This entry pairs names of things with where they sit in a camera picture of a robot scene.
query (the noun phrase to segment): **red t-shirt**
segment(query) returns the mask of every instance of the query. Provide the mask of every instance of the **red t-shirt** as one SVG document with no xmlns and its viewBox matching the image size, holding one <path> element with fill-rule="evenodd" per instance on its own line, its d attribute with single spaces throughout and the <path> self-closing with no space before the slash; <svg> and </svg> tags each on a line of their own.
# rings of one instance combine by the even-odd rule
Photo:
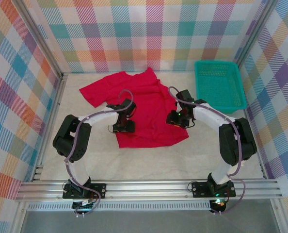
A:
<svg viewBox="0 0 288 233">
<path fill-rule="evenodd" d="M 133 76 L 123 71 L 106 76 L 80 89 L 80 92 L 97 107 L 105 101 L 118 104 L 118 95 L 123 89 L 133 93 L 137 108 L 130 118 L 135 122 L 135 132 L 116 134 L 120 148 L 171 146 L 188 138 L 185 129 L 166 124 L 167 115 L 176 109 L 175 100 L 151 68 Z M 128 92 L 121 95 L 120 101 L 125 98 L 131 99 Z"/>
</svg>

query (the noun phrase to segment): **enclosure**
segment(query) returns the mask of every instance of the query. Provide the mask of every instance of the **enclosure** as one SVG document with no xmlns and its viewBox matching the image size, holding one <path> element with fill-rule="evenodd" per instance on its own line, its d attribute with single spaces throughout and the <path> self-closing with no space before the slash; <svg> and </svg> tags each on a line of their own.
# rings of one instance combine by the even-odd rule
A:
<svg viewBox="0 0 288 233">
<path fill-rule="evenodd" d="M 76 218 L 72 200 L 62 199 L 69 176 L 52 142 L 67 115 L 106 106 L 94 107 L 80 89 L 148 70 L 197 99 L 200 60 L 240 70 L 247 108 L 229 115 L 248 119 L 257 145 L 235 176 L 246 193 L 234 181 L 229 205 L 243 201 L 214 216 L 209 199 L 188 191 L 221 160 L 219 136 L 205 123 L 154 148 L 119 148 L 116 135 L 95 124 L 82 160 L 92 181 L 106 184 L 106 197 Z M 0 232 L 32 227 L 287 233 L 288 0 L 0 0 Z"/>
</svg>

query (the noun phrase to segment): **plaid fabric backdrop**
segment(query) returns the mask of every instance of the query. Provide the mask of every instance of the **plaid fabric backdrop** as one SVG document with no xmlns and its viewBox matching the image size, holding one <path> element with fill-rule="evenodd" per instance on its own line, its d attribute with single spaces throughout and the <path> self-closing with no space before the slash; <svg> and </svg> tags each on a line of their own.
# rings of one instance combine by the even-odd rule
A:
<svg viewBox="0 0 288 233">
<path fill-rule="evenodd" d="M 288 0 L 280 0 L 241 69 L 260 154 L 288 208 Z"/>
<path fill-rule="evenodd" d="M 25 0 L 71 72 L 194 70 L 239 55 L 266 0 Z"/>
<path fill-rule="evenodd" d="M 30 178 L 57 82 L 11 0 L 0 0 L 0 233 Z"/>
</svg>

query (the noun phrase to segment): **green basket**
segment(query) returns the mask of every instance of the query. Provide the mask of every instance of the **green basket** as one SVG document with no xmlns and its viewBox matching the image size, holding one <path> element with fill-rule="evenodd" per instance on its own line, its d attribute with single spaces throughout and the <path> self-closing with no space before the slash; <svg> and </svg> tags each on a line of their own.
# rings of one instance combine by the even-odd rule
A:
<svg viewBox="0 0 288 233">
<path fill-rule="evenodd" d="M 195 63 L 197 98 L 222 113 L 246 108 L 245 94 L 237 64 L 198 61 Z"/>
</svg>

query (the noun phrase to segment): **gray floor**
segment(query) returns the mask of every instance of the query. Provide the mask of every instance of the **gray floor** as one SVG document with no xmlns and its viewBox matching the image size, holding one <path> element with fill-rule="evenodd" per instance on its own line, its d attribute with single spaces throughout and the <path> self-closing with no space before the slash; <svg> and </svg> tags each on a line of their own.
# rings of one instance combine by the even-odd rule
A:
<svg viewBox="0 0 288 233">
<path fill-rule="evenodd" d="M 22 233 L 277 233 L 270 200 L 244 200 L 231 212 L 96 211 L 86 218 L 73 212 L 27 212 Z"/>
</svg>

